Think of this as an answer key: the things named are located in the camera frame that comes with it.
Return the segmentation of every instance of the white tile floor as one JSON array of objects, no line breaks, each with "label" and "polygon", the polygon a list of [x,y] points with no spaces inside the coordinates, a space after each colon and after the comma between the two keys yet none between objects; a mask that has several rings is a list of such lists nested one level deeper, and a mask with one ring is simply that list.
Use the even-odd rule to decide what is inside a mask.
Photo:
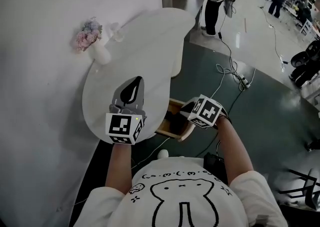
[{"label": "white tile floor", "polygon": [[[293,20],[285,24],[285,21],[289,18],[287,12],[281,10],[280,19],[270,15],[268,13],[270,4],[270,2],[266,3],[265,0],[236,0],[233,4],[236,13],[233,14],[232,18],[225,18],[221,29],[222,40],[229,45],[232,50],[232,57],[235,60],[256,67],[289,88],[296,90],[288,78],[294,68],[289,63],[285,65],[283,70],[281,61],[275,52],[275,34],[277,52],[283,61],[287,62],[290,62],[295,54],[304,51],[307,48],[308,41],[303,41],[304,36],[295,28]],[[273,28],[269,28],[264,12],[259,8],[263,5],[265,5],[266,18],[275,27],[275,32]],[[201,25],[204,26],[204,11],[202,13]],[[221,6],[216,24],[217,33],[224,17],[224,9]],[[190,41],[225,55],[230,53],[218,37],[204,37],[200,28],[192,31]],[[307,85],[301,92],[302,94],[305,91],[307,91],[305,94],[312,93],[318,86],[320,86],[320,82],[315,82],[312,85]]]}]

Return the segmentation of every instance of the person's forearm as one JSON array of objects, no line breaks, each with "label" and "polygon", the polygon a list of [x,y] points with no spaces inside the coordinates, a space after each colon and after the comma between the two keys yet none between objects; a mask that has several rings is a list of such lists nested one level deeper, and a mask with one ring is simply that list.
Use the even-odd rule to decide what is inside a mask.
[{"label": "person's forearm", "polygon": [[224,155],[226,176],[230,184],[237,176],[254,168],[244,144],[229,120],[220,117],[216,125]]},{"label": "person's forearm", "polygon": [[127,194],[132,187],[131,146],[113,145],[105,186]]}]

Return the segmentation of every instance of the green floor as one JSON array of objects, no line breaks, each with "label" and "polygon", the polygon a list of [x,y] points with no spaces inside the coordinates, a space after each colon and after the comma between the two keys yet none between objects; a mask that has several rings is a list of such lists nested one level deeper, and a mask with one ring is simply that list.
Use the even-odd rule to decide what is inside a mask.
[{"label": "green floor", "polygon": [[[216,64],[228,68],[229,58],[186,42],[181,72],[171,80],[170,97],[184,102],[200,94],[210,97],[222,78],[222,74],[216,69]],[[250,81],[254,69],[240,62],[238,72]],[[229,111],[239,93],[238,85],[232,76],[226,75],[213,99]],[[255,170],[260,173],[272,177],[283,167],[293,169],[299,167],[297,170],[301,170],[306,159],[309,165],[320,164],[318,151],[311,152],[310,158],[311,154],[304,149],[305,142],[320,138],[318,111],[297,92],[291,91],[259,70],[255,72],[251,87],[239,96],[229,116],[250,155]],[[195,157],[207,147],[215,135],[215,129],[204,130],[196,127],[185,141],[177,142],[170,139],[161,148],[167,149],[170,156]],[[144,159],[164,139],[164,136],[156,135],[136,144],[132,153],[134,161],[139,162]],[[217,142],[218,139],[212,143],[209,152],[215,153]],[[156,156],[155,153],[150,160],[154,160]]]}]

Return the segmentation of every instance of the white vase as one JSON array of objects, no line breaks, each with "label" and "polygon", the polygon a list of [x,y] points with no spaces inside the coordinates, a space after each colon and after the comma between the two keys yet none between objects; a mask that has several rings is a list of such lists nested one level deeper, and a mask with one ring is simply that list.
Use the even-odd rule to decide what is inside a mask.
[{"label": "white vase", "polygon": [[99,40],[92,43],[90,47],[93,48],[93,57],[98,64],[106,65],[111,61],[109,51],[100,43]]}]

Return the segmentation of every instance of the shirt sleeve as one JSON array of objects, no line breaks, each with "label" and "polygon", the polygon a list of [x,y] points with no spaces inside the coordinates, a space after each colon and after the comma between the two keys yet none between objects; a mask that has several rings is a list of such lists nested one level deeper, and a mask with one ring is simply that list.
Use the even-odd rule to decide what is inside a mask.
[{"label": "shirt sleeve", "polygon": [[111,187],[93,189],[87,198],[74,227],[102,227],[124,198],[124,194]]},{"label": "shirt sleeve", "polygon": [[248,171],[237,176],[230,188],[240,198],[250,227],[255,224],[288,226],[266,179],[258,172]]}]

